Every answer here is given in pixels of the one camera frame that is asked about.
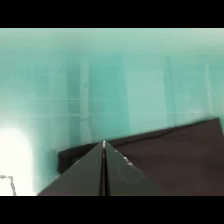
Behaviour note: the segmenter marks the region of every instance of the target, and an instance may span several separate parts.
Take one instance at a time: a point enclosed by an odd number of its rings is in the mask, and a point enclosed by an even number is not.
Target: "teal wall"
[[[57,152],[68,147],[223,122],[223,37],[222,29],[0,29],[0,128],[29,141],[35,192],[58,175]]]

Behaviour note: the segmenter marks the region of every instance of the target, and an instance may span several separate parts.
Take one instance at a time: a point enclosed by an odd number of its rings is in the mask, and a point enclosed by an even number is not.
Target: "light teal panel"
[[[0,29],[0,175],[11,163],[19,194],[37,194],[58,176],[57,152],[224,125],[223,95],[223,29]]]

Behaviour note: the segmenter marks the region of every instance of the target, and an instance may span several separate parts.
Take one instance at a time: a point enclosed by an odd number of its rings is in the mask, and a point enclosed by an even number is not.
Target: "dark cloth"
[[[108,142],[164,195],[224,195],[224,138],[218,118]],[[96,144],[60,152],[59,172]]]

